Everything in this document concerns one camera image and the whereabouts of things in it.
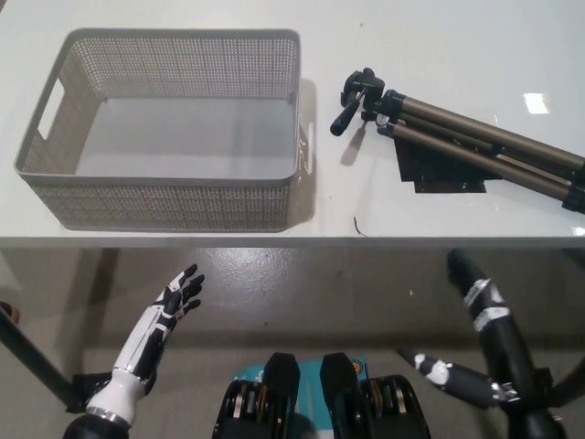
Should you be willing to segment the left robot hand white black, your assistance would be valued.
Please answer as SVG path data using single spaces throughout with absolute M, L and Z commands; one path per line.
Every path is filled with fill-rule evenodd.
M 116 359 L 113 369 L 136 377 L 148 395 L 156 381 L 157 367 L 165 344 L 177 323 L 200 306 L 205 275 L 192 264 L 179 273 L 149 305 L 134 326 Z

